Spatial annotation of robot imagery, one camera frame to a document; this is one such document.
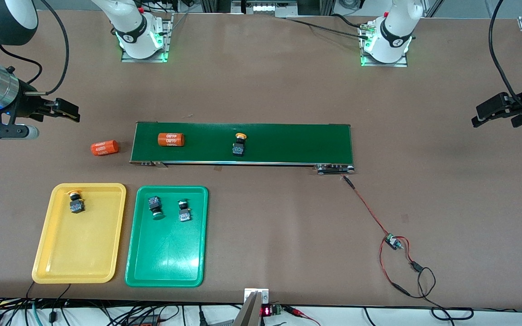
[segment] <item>red and black wire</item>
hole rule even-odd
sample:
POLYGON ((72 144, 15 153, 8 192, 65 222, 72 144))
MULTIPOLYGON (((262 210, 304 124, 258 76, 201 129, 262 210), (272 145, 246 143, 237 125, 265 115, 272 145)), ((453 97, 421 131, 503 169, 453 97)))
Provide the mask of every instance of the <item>red and black wire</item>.
POLYGON ((429 303, 431 303, 432 305, 435 305, 436 307, 438 307, 438 309, 440 309, 445 315, 446 315, 446 318, 443 318, 443 317, 439 317, 435 314, 435 307, 432 307, 431 308, 431 313, 432 313, 432 316, 438 320, 442 320, 442 321, 449 321, 451 322, 451 325, 454 326, 454 321, 455 320, 469 320, 470 318, 472 318, 474 316, 474 310, 472 308, 463 308, 461 310, 465 310, 465 311, 469 311, 470 312, 470 315, 469 316, 466 316, 466 317, 452 317, 448 311, 446 310, 446 308, 444 308, 443 306, 439 305, 438 303, 428 299, 428 296, 430 295, 430 293, 432 292, 432 290, 435 288, 436 286, 436 277, 435 277, 435 273, 430 269, 430 268, 427 268, 427 267, 422 267, 420 264, 418 264, 417 262, 415 262, 413 259, 412 259, 412 256, 410 256, 410 240, 408 240, 406 237, 402 237, 402 236, 393 236, 394 238, 398 239, 398 240, 401 240, 401 245, 402 246, 405 246, 406 247, 406 259, 408 260, 410 266, 415 270, 415 272, 418 273, 418 277, 416 279, 416 283, 418 284, 418 293, 419 295, 412 295, 410 294, 406 289, 404 289, 403 287, 401 287, 400 285, 398 285, 397 283, 395 283, 394 281, 392 281, 392 279, 388 276, 388 272, 386 272, 386 267, 384 266, 384 260, 382 258, 382 251, 383 251, 383 248, 384 248, 384 243, 387 243, 387 239, 388 239, 388 236, 391 235, 391 233, 389 233, 386 228, 384 227, 384 225, 382 225, 382 223, 380 222, 380 220, 377 218, 376 214, 373 212, 373 210, 371 209, 371 207, 368 205, 368 203, 366 203, 366 200, 364 199, 364 197, 360 194, 360 192, 358 192, 358 190, 356 189, 356 186, 354 186, 354 184, 352 183, 352 181, 345 175, 342 175, 342 178, 344 179, 344 181, 350 186, 350 188, 352 188, 352 190, 354 190, 354 192, 356 193, 356 195, 358 196, 358 198, 360 198, 360 200, 362 201, 362 203, 364 203, 364 206, 366 206, 366 208, 368 209, 368 212, 370 213, 370 215, 372 216, 372 218, 376 221, 376 223, 380 226, 380 228, 382 229, 382 231, 384 232, 384 238, 382 239, 381 243, 380 243, 380 249, 379 249, 379 252, 378 252, 378 261, 379 261, 379 264, 380 264, 380 268, 382 269, 382 273, 384 274, 384 277, 386 277, 386 280, 388 280, 388 282, 393 286, 395 287, 395 289, 397 289, 398 291, 400 291, 401 293, 403 293, 404 295, 408 296, 408 297, 411 297, 413 299, 423 299, 429 303), (422 274, 424 273, 424 271, 428 271, 431 276, 432 276, 432 285, 429 287, 429 289, 427 291, 424 291, 424 289, 422 288, 422 284, 421 284, 421 281, 420 281, 420 278, 422 277, 422 274))
POLYGON ((291 306, 284 306, 284 305, 281 305, 281 307, 283 308, 283 310, 285 312, 290 313, 290 314, 294 315, 295 317, 311 320, 312 322, 315 322, 315 324, 317 324, 318 326, 321 326, 319 321, 309 317, 308 315, 306 315, 303 312, 301 312, 301 310, 299 310, 299 309, 293 308, 291 306))

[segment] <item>green led light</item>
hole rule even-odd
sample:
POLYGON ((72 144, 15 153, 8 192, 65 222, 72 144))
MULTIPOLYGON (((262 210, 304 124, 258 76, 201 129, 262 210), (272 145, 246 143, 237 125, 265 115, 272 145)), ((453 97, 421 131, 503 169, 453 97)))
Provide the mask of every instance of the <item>green led light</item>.
POLYGON ((150 35, 151 39, 153 39, 154 46, 156 46, 157 48, 160 48, 162 46, 162 36, 155 35, 155 33, 152 33, 152 32, 150 32, 149 35, 150 35))
POLYGON ((160 60, 162 60, 162 62, 167 62, 168 61, 168 52, 161 53, 160 54, 160 60))

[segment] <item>black cable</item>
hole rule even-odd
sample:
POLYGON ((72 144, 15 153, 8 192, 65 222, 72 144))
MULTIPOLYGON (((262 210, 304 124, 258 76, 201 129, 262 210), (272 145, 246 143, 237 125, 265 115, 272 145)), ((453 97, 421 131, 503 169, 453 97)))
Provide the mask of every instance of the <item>black cable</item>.
POLYGON ((400 291, 401 293, 403 293, 404 295, 406 295, 408 297, 411 297, 412 299, 424 299, 425 297, 428 297, 436 286, 435 273, 430 268, 422 268, 422 270, 420 270, 420 272, 418 272, 418 277, 416 278, 416 282, 418 284, 418 292, 420 293, 420 296, 411 295, 410 292, 406 291, 403 287, 398 285, 398 283, 391 281, 389 278, 388 278, 388 280, 390 281, 390 284, 393 287, 395 287, 398 291, 400 291), (422 276, 422 273, 425 270, 428 270, 430 272, 430 274, 432 275, 432 279, 433 279, 432 286, 430 287, 430 289, 428 291, 426 291, 426 293, 422 290, 422 284, 420 283, 420 278, 422 276))
POLYGON ((209 323, 207 322, 207 318, 205 318, 205 313, 203 312, 203 306, 198 306, 198 320, 199 320, 199 326, 209 326, 209 323))
POLYGON ((31 80, 28 80, 26 83, 33 83, 42 74, 44 68, 42 67, 42 65, 39 62, 37 62, 35 60, 31 60, 30 58, 24 58, 22 56, 18 56, 17 54, 11 53, 7 49, 5 49, 4 46, 1 45, 1 44, 0 44, 0 50, 3 53, 7 54, 8 56, 12 57, 12 58, 17 58, 19 60, 23 60, 25 62, 33 63, 36 66, 38 66, 38 73, 35 75, 35 77, 31 78, 31 80))
POLYGON ((357 38, 361 38, 361 39, 368 39, 368 37, 365 36, 365 35, 358 35, 358 34, 352 34, 352 33, 342 32, 342 31, 336 31, 335 29, 329 29, 329 28, 327 28, 327 27, 323 27, 323 26, 319 26, 319 25, 315 25, 315 24, 307 23, 306 21, 295 20, 295 19, 285 19, 285 20, 288 20, 288 21, 294 21, 294 22, 296 22, 296 23, 300 23, 300 24, 308 25, 308 26, 311 26, 311 27, 316 27, 317 29, 323 29, 324 31, 329 31, 329 32, 332 32, 332 33, 338 33, 338 34, 342 34, 342 35, 348 35, 348 36, 351 36, 351 37, 357 37, 357 38))
POLYGON ((427 297, 424 297, 423 299, 425 299, 426 301, 430 302, 432 305, 437 306, 437 307, 438 307, 440 310, 442 310, 443 313, 447 316, 446 318, 444 318, 444 319, 441 318, 440 320, 442 320, 442 321, 449 321, 450 324, 451 324, 452 326, 455 326, 455 324, 454 324, 454 318, 452 318, 452 316, 450 316, 450 314, 448 313, 448 311, 447 311, 446 309, 444 309, 443 306, 441 306, 441 305, 439 305, 438 303, 436 303, 436 302, 434 302, 434 301, 428 299, 427 297))
POLYGON ((364 312, 366 313, 366 317, 368 318, 368 321, 372 326, 376 326, 376 324, 373 323, 372 319, 369 317, 368 308, 364 307, 364 312))
POLYGON ((458 320, 458 321, 461 321, 461 320, 469 320, 469 319, 471 319, 472 317, 474 317, 474 309, 472 309, 472 308, 464 308, 464 309, 460 309, 460 308, 458 308, 458 309, 456 309, 456 310, 458 310, 458 311, 464 311, 464 312, 470 312, 470 315, 468 315, 468 316, 466 316, 466 317, 450 317, 450 318, 444 318, 444 317, 439 317, 439 316, 437 316, 436 313, 435 313, 435 310, 437 310, 437 309, 438 309, 438 310, 442 310, 442 312, 445 313, 444 308, 441 308, 441 307, 438 307, 438 308, 436 308, 436 307, 431 307, 431 308, 430 308, 430 313, 432 314, 432 317, 436 318, 437 320, 450 321, 450 320, 452 319, 452 320, 458 320))
POLYGON ((130 316, 132 316, 132 314, 142 311, 143 309, 144 309, 144 307, 133 306, 132 308, 130 308, 130 310, 127 313, 123 313, 120 316, 114 318, 115 322, 112 322, 112 320, 110 320, 110 323, 108 323, 106 326, 111 326, 111 325, 118 326, 120 324, 123 324, 124 321, 128 322, 128 318, 130 316))
POLYGON ((24 318, 25 318, 25 326, 29 326, 29 322, 28 322, 28 320, 27 320, 27 309, 28 309, 27 307, 28 307, 28 305, 27 305, 27 303, 26 303, 26 304, 25 304, 25 307, 23 307, 23 316, 24 316, 24 318))
POLYGON ((159 6, 160 9, 164 10, 164 12, 168 12, 168 9, 167 8, 164 8, 161 4, 158 3, 158 1, 154 2, 154 4, 156 4, 156 6, 159 6))
MULTIPOLYGON (((50 312, 50 316, 54 315, 54 308, 56 307, 56 303, 58 302, 58 300, 62 299, 62 297, 64 296, 64 294, 66 294, 66 292, 68 292, 68 290, 70 289, 72 285, 71 284, 68 284, 68 287, 66 287, 66 289, 64 290, 64 292, 62 292, 62 294, 60 294, 60 296, 56 299, 56 301, 53 302, 52 304, 52 312, 50 312)), ((53 326, 53 323, 54 323, 55 320, 51 320, 50 321, 50 324, 52 324, 53 326)))
POLYGON ((133 1, 137 8, 143 8, 143 4, 142 4, 141 0, 133 0, 133 1))
POLYGON ((339 13, 334 13, 334 14, 332 14, 332 17, 339 17, 339 18, 341 18, 341 19, 343 20, 344 23, 346 23, 346 24, 348 24, 348 25, 350 25, 350 26, 352 26, 352 27, 356 27, 357 29, 360 27, 360 25, 362 25, 362 24, 354 24, 354 23, 352 23, 351 21, 349 21, 348 19, 346 19, 346 17, 342 16, 342 15, 339 14, 339 13))
POLYGON ((507 312, 509 310, 515 310, 515 309, 494 309, 494 308, 484 308, 484 309, 492 310, 494 312, 507 312))
POLYGON ((66 322, 66 325, 72 326, 72 325, 70 325, 70 322, 68 321, 68 317, 66 317, 66 314, 64 313, 64 306, 60 306, 60 311, 62 312, 62 316, 64 317, 64 322, 66 322))
POLYGON ((176 313, 174 313, 174 315, 168 317, 168 318, 164 318, 164 319, 160 319, 160 315, 162 314, 162 310, 160 311, 160 314, 158 314, 158 322, 165 322, 167 320, 171 320, 172 318, 174 318, 174 316, 178 315, 179 312, 180 312, 180 308, 178 306, 176 306, 176 313))
POLYGON ((66 78, 66 72, 68 71, 68 63, 70 62, 70 43, 68 42, 68 33, 66 32, 66 27, 64 27, 64 23, 62 23, 62 19, 60 19, 60 16, 58 16, 58 13, 56 13, 55 10, 53 10, 52 6, 48 4, 46 0, 40 0, 44 6, 46 6, 50 12, 52 12, 52 15, 56 18, 56 21, 58 21, 58 24, 60 25, 60 28, 62 29, 62 34, 64 35, 64 45, 66 46, 66 60, 64 61, 64 70, 62 71, 62 76, 60 77, 60 81, 52 88, 51 91, 46 91, 45 95, 50 95, 54 93, 54 91, 57 91, 60 86, 62 86, 62 83, 64 82, 64 78, 66 78))
POLYGON ((497 59, 497 56, 495 55, 495 50, 493 48, 493 26, 495 26, 495 19, 497 18, 499 8, 501 8, 501 4, 503 4, 503 1, 504 0, 499 0, 497 6, 495 6, 495 10, 493 11, 493 18, 491 18, 491 23, 488 26, 488 49, 491 53, 491 58, 493 58, 493 62, 495 63, 495 67, 497 68, 497 70, 499 70, 499 74, 501 75, 503 83, 505 83, 505 86, 507 87, 509 94, 511 95, 511 97, 513 97, 514 101, 516 101, 520 106, 522 106, 522 102, 514 92, 513 87, 511 86, 509 80, 507 79, 507 76, 505 75, 505 72, 503 72, 503 68, 499 63, 499 60, 497 59))
POLYGON ((29 299, 29 292, 31 291, 31 288, 35 285, 35 281, 31 281, 31 285, 27 288, 27 291, 25 292, 25 299, 29 299))
POLYGON ((115 326, 119 326, 119 325, 128 325, 128 324, 131 324, 131 323, 134 323, 136 322, 137 320, 139 320, 139 318, 141 318, 145 312, 143 312, 144 309, 146 309, 147 307, 145 306, 141 306, 141 307, 134 307, 132 309, 130 309, 128 311, 128 313, 124 313, 122 314, 122 318, 117 317, 116 318, 116 324, 115 326))
POLYGON ((129 324, 139 324, 139 325, 142 325, 144 324, 145 320, 147 317, 150 316, 151 313, 154 312, 154 310, 157 310, 158 308, 160 308, 161 306, 158 306, 158 307, 151 307, 149 308, 147 311, 141 313, 139 316, 136 316, 131 322, 129 322, 129 324))
POLYGON ((15 317, 15 314, 19 311, 21 306, 17 306, 16 309, 13 309, 13 313, 11 314, 11 317, 9 317, 9 320, 6 322, 5 326, 10 326, 11 321, 13 320, 13 317, 15 317))
POLYGON ((100 305, 102 305, 102 308, 99 308, 100 311, 103 312, 106 315, 106 317, 108 317, 108 320, 110 320, 110 322, 114 323, 112 316, 110 316, 110 313, 108 313, 108 309, 106 309, 102 301, 100 301, 100 305))

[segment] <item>yellow tray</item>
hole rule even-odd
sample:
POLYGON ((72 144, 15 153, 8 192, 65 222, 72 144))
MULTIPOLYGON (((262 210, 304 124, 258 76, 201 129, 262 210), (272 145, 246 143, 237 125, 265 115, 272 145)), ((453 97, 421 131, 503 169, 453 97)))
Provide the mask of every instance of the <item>yellow tray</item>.
POLYGON ((31 277, 36 283, 105 283, 114 276, 126 188, 120 183, 62 183, 54 188, 31 277), (79 190, 85 211, 70 211, 79 190))

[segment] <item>plastic tray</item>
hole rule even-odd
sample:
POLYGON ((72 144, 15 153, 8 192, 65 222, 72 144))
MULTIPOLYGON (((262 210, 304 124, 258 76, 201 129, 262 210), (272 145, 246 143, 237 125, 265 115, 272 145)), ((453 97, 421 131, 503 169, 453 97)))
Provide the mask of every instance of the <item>plastic tray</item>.
POLYGON ((197 287, 203 282, 209 192, 202 186, 144 186, 138 190, 125 281, 130 287, 197 287), (155 221, 148 199, 158 196, 155 221), (179 220, 187 199, 190 221, 179 220))
POLYGON ((114 276, 126 188, 62 183, 54 188, 31 277, 36 283, 105 283, 114 276), (86 210, 70 211, 79 190, 86 210))

